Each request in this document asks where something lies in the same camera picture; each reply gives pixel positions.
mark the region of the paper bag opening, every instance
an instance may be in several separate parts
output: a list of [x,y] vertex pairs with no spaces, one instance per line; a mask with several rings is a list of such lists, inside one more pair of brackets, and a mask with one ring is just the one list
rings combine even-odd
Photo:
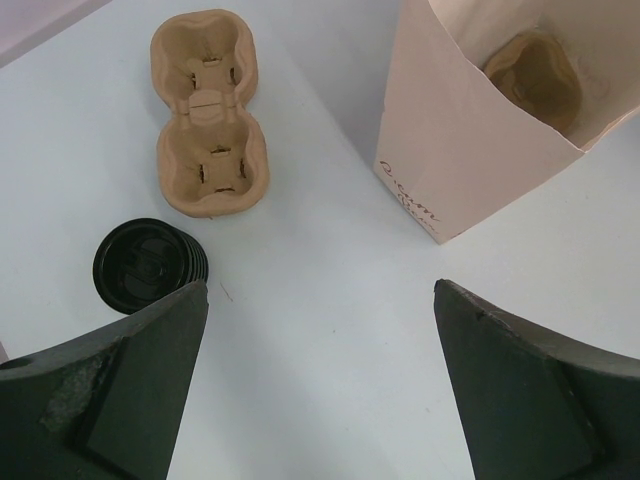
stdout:
[[479,69],[523,32],[535,29],[557,39],[582,90],[577,118],[563,132],[580,149],[588,150],[640,106],[638,2],[430,0],[430,4],[467,60]]

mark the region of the black lid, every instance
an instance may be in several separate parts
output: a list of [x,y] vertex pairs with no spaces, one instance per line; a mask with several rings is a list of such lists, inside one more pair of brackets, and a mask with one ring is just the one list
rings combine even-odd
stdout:
[[124,223],[102,241],[93,281],[110,307],[131,314],[208,277],[207,258],[189,235],[152,218]]

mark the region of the pink paper bag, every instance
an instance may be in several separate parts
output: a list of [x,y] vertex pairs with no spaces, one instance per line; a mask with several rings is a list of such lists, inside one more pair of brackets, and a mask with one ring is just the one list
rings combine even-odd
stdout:
[[[640,2],[404,0],[375,170],[438,243],[541,185],[640,106]],[[566,138],[482,72],[519,33],[562,45],[583,93]]]

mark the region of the white table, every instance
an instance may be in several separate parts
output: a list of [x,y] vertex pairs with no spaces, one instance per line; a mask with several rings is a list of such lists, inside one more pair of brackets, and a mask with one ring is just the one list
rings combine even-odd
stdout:
[[[640,357],[640,119],[438,247],[352,146],[375,148],[379,106],[357,104],[381,98],[393,28],[380,46],[370,27],[393,9],[329,2],[293,24],[282,10],[291,3],[114,0],[0,70],[0,339],[17,357],[119,318],[95,292],[95,249],[126,220],[161,218],[202,243],[212,270],[170,479],[471,479],[433,284],[451,278]],[[194,220],[156,182],[169,112],[151,88],[148,46],[166,18],[218,6],[255,35],[261,80],[250,111],[272,184],[244,214]],[[372,10],[380,16],[360,15]],[[314,17],[326,28],[307,29]],[[358,41],[332,63],[323,31]],[[314,57],[337,70],[315,75]],[[352,76],[371,76],[370,90],[350,95]]]

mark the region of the white surface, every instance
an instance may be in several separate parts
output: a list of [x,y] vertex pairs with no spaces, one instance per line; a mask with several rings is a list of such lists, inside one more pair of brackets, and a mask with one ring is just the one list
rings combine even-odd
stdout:
[[[263,2],[270,16],[256,3],[114,0],[0,70],[0,338],[17,357],[119,318],[94,290],[94,251],[121,222],[158,217],[200,240],[212,268],[170,479],[472,479],[433,284],[451,278],[549,328],[640,357],[640,119],[438,247],[326,109],[338,115],[334,95],[344,92],[300,67],[294,33],[273,16],[285,0]],[[354,35],[371,39],[370,49],[345,48],[372,71],[379,32],[357,25],[375,3],[340,7]],[[273,181],[249,212],[208,221],[173,211],[159,192],[155,142],[169,113],[151,88],[148,45],[169,16],[212,6],[253,29],[261,80],[249,109]],[[342,28],[325,27],[328,37]],[[301,42],[327,56],[322,38]],[[358,123],[356,111],[342,112]],[[370,121],[366,108],[360,114]]]

